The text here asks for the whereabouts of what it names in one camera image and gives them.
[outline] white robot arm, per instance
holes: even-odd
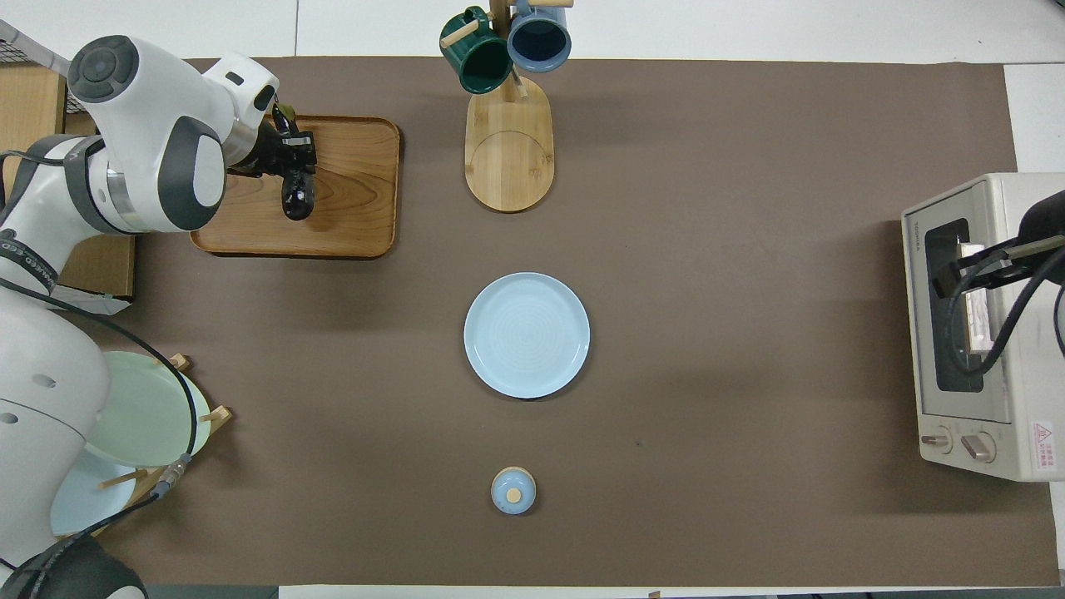
[[[0,287],[0,564],[11,566],[55,544],[52,499],[110,386],[96,344],[13,289],[50,294],[73,246],[96,234],[202,227],[218,209],[227,168],[283,175],[297,212],[313,206],[313,139],[280,115],[277,78],[250,59],[229,54],[200,75],[151,44],[116,35],[78,52],[68,84],[101,134],[31,146],[0,212],[0,279],[7,284]],[[280,131],[262,123],[272,109]],[[0,582],[7,582],[0,598],[29,597],[31,579],[0,565]],[[49,597],[34,584],[34,594]],[[140,583],[133,586],[93,595],[80,588],[79,596],[143,596]]]

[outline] wooden peg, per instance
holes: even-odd
[[[133,487],[133,495],[130,496],[130,500],[126,503],[126,506],[129,507],[136,503],[145,493],[150,491],[155,486],[155,483],[159,482],[163,470],[166,470],[166,467],[146,469],[144,476],[137,479],[136,486]]]
[[[529,97],[529,93],[528,90],[525,88],[525,85],[522,83],[522,78],[521,76],[518,75],[518,71],[511,70],[510,78],[514,80],[514,87],[518,88],[518,93],[521,94],[522,99],[527,100]]]
[[[223,418],[229,418],[232,416],[226,406],[218,406],[211,410],[209,414],[204,414],[200,417],[200,422],[212,422],[214,420],[222,420]]]
[[[184,354],[174,354],[170,356],[169,361],[170,366],[177,369],[178,372],[184,372],[193,365]]]
[[[492,16],[492,13],[488,13],[488,20],[492,20],[493,18],[494,17]],[[472,35],[473,32],[477,31],[477,28],[479,27],[480,23],[475,20],[465,23],[459,29],[456,29],[455,31],[442,37],[440,39],[440,47],[446,50],[447,48],[458,44],[459,41],[461,41],[463,37]]]
[[[510,6],[507,0],[490,0],[492,14],[498,18],[492,19],[492,31],[496,35],[506,39],[510,36]]]
[[[204,414],[199,418],[200,422],[210,422],[211,432],[209,435],[214,435],[218,432],[218,428],[229,422],[233,418],[233,412],[229,410],[226,406],[218,406],[211,410],[210,414]]]
[[[507,0],[507,2],[513,6],[518,3],[518,0]],[[552,6],[558,9],[572,9],[573,0],[529,0],[529,6]]]
[[[141,479],[141,477],[143,477],[143,476],[145,476],[147,474],[148,474],[147,470],[145,470],[144,468],[137,468],[136,470],[134,470],[132,472],[128,472],[126,474],[122,474],[121,476],[115,476],[114,479],[111,479],[110,481],[103,481],[99,485],[96,485],[96,488],[98,488],[98,489],[100,489],[102,491],[105,488],[113,487],[115,485],[125,483],[126,481],[134,481],[134,480]]]

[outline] plate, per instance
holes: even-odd
[[[98,457],[134,468],[167,466],[189,447],[189,401],[170,371],[154,359],[130,352],[104,352],[111,393],[85,446]],[[210,411],[203,393],[181,375],[193,392],[196,417]],[[211,433],[196,427],[195,454]]]
[[[97,485],[132,471],[132,468],[83,450],[52,501],[52,533],[56,536],[73,534],[120,512],[133,495],[136,481],[118,483],[103,490]]]
[[[530,400],[573,381],[588,357],[591,329],[569,287],[540,273],[514,273],[473,301],[463,338],[470,366],[481,381]]]

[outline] warning label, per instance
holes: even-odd
[[[1053,423],[1042,421],[1032,423],[1032,435],[1035,441],[1035,469],[1058,470],[1054,459]]]

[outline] green mug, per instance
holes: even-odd
[[[462,88],[471,94],[487,94],[507,80],[513,62],[507,51],[507,41],[492,31],[488,15],[480,6],[470,6],[444,23],[443,39],[477,21],[477,30],[440,51],[459,76]]]

